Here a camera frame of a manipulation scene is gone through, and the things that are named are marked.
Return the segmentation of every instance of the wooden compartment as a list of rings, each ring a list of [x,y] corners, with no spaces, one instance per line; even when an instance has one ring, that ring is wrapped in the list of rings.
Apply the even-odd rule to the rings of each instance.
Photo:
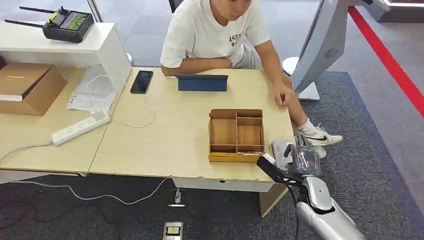
[[[264,153],[260,109],[212,109],[209,113],[209,161],[256,163]]]

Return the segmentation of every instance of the man's hand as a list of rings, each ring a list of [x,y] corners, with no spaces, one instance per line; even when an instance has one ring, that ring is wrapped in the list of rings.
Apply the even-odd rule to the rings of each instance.
[[[278,105],[287,106],[292,99],[296,98],[296,93],[290,87],[286,86],[283,81],[275,81],[273,84],[273,93],[275,102]]]

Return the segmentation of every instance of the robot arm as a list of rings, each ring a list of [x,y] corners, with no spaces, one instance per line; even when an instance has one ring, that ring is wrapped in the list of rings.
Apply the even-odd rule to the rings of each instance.
[[[306,176],[308,201],[299,201],[296,213],[299,220],[323,240],[364,240],[354,221],[330,197],[326,183],[318,177]]]
[[[284,156],[291,152],[289,171],[277,166],[281,162],[269,154],[259,157],[256,164],[276,183],[299,188],[296,214],[300,223],[308,226],[322,240],[364,240],[354,221],[331,198],[327,184],[320,179],[320,159],[301,135],[297,145],[290,144]]]

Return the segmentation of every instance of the black phone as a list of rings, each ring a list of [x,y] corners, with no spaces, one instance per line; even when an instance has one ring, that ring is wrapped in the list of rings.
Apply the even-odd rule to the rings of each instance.
[[[150,80],[152,80],[152,77],[152,71],[138,71],[130,92],[132,94],[145,94],[149,88]]]

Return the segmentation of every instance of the power cord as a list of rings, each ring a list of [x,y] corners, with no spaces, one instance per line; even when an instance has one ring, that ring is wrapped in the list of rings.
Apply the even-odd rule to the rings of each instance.
[[[141,129],[141,128],[149,126],[150,124],[152,124],[156,120],[156,115],[153,113],[153,111],[150,109],[150,107],[146,104],[146,99],[147,99],[147,97],[144,98],[143,104],[149,110],[150,114],[153,116],[153,119],[149,123],[144,124],[144,125],[132,125],[132,124],[124,123],[125,126],[131,127],[131,128],[136,128],[136,129]]]
[[[116,79],[119,80],[119,78],[114,77],[114,76],[109,76],[109,75],[98,75],[95,78],[91,79],[86,85],[85,85],[85,90],[87,90],[87,88],[89,87],[89,85],[94,82],[96,79],[100,78],[100,77],[107,77],[110,79],[110,82],[112,83],[112,79]],[[94,110],[98,110],[98,108],[94,105],[94,103],[92,102],[91,98],[89,95],[87,95],[88,101],[90,102],[91,106],[93,107]]]
[[[2,162],[3,162],[3,160],[4,160],[7,156],[9,156],[10,154],[12,154],[12,153],[14,153],[14,152],[16,152],[16,151],[23,150],[23,149],[30,149],[30,148],[38,148],[38,147],[52,146],[52,145],[53,145],[53,141],[52,141],[52,140],[50,140],[50,141],[48,141],[48,142],[44,142],[44,143],[28,144],[28,145],[24,145],[24,146],[20,146],[20,147],[14,148],[14,149],[12,149],[12,150],[10,150],[10,151],[6,152],[5,154],[3,154],[3,155],[0,157],[0,163],[2,163]]]
[[[57,221],[61,218],[63,218],[64,216],[66,216],[68,213],[74,211],[77,208],[81,208],[81,207],[85,207],[85,208],[94,208],[96,210],[98,210],[100,212],[101,218],[103,219],[103,221],[105,221],[107,224],[109,225],[116,225],[116,230],[117,231],[117,239],[121,239],[121,235],[122,235],[122,228],[121,228],[121,224],[123,222],[123,220],[126,218],[126,216],[128,215],[134,215],[135,219],[140,223],[140,225],[143,225],[144,223],[141,221],[140,216],[138,214],[136,214],[133,211],[130,212],[126,212],[124,214],[124,216],[120,219],[117,220],[110,220],[107,215],[104,213],[104,211],[102,210],[102,208],[100,206],[98,206],[97,204],[75,204],[73,206],[68,207],[64,212],[60,213],[59,215],[52,217],[50,219],[42,219],[39,216],[44,216],[44,214],[39,214],[39,209],[37,207],[38,203],[32,203],[32,202],[25,202],[25,201],[13,201],[13,202],[9,202],[7,204],[4,204],[0,207],[0,212],[3,209],[10,209],[11,206],[13,205],[23,205],[25,206],[25,210],[23,212],[23,214],[21,214],[14,222],[12,223],[8,223],[5,224],[4,222],[2,222],[2,224],[0,224],[0,230],[6,230],[9,229],[11,227],[14,227],[16,224],[20,223],[25,217],[28,216],[28,214],[30,213],[29,209],[33,210],[33,216],[32,216],[32,221],[34,223],[37,224],[48,224],[54,221]]]
[[[95,78],[91,79],[91,80],[87,83],[87,85],[85,85],[85,89],[87,90],[87,88],[89,87],[89,85],[90,85],[92,82],[94,82],[96,79],[100,78],[100,77],[107,77],[107,78],[109,78],[109,79],[110,79],[110,81],[112,81],[112,79],[117,79],[117,80],[119,80],[119,78],[114,77],[114,76],[109,76],[109,75],[104,75],[104,74],[103,74],[103,75],[98,75],[98,76],[96,76]],[[88,100],[90,101],[91,106],[92,106],[92,107],[96,110],[97,108],[96,108],[96,106],[93,104],[93,102],[91,101],[90,96],[87,96],[87,97],[88,97]],[[144,125],[134,125],[134,124],[124,123],[124,125],[125,125],[125,126],[131,127],[131,128],[136,128],[136,129],[141,129],[141,128],[144,128],[144,127],[149,126],[150,124],[152,124],[152,123],[156,120],[156,115],[153,113],[153,111],[150,109],[150,107],[146,104],[146,99],[147,99],[147,97],[145,97],[145,98],[144,98],[144,102],[143,102],[143,104],[144,104],[144,106],[148,109],[148,111],[150,112],[150,114],[153,116],[152,120],[151,120],[149,123],[144,124]]]
[[[169,177],[167,177],[167,178],[165,178],[164,180],[162,180],[160,183],[159,183],[159,185],[156,187],[156,189],[150,194],[150,195],[148,195],[148,196],[146,196],[146,197],[143,197],[143,198],[140,198],[140,199],[138,199],[138,200],[135,200],[135,201],[132,201],[132,202],[126,202],[126,201],[123,201],[123,200],[121,200],[121,199],[119,199],[118,197],[116,197],[116,196],[114,196],[114,195],[109,195],[109,194],[106,194],[106,195],[101,195],[101,196],[95,196],[95,197],[88,197],[88,198],[86,198],[86,197],[82,197],[82,196],[79,196],[75,191],[74,191],[74,189],[72,189],[72,187],[70,186],[70,185],[50,185],[50,184],[44,184],[44,183],[40,183],[40,182],[36,182],[36,181],[10,181],[9,183],[15,183],[15,184],[35,184],[35,185],[39,185],[39,186],[43,186],[43,187],[48,187],[48,188],[68,188],[72,193],[73,193],[73,195],[75,196],[75,197],[77,197],[78,199],[81,199],[81,200],[85,200],[85,201],[90,201],[90,200],[95,200],[95,199],[101,199],[101,198],[105,198],[105,197],[109,197],[109,198],[113,198],[113,199],[116,199],[116,200],[118,200],[119,202],[121,202],[121,203],[123,203],[123,204],[125,204],[125,205],[132,205],[132,204],[136,204],[136,203],[138,203],[138,202],[140,202],[140,201],[143,201],[143,200],[146,200],[146,199],[148,199],[148,198],[150,198],[151,196],[153,196],[153,194],[155,194],[157,191],[158,191],[158,189],[161,187],[161,185],[167,180],[167,179],[170,179]]]
[[[287,183],[284,183],[284,185],[288,189],[288,192],[290,193],[291,198],[293,199],[294,211],[296,211],[297,201],[296,201],[295,194],[293,193],[292,188]],[[299,239],[299,217],[298,217],[297,214],[296,214],[296,234],[295,234],[294,239],[295,240],[298,240]]]

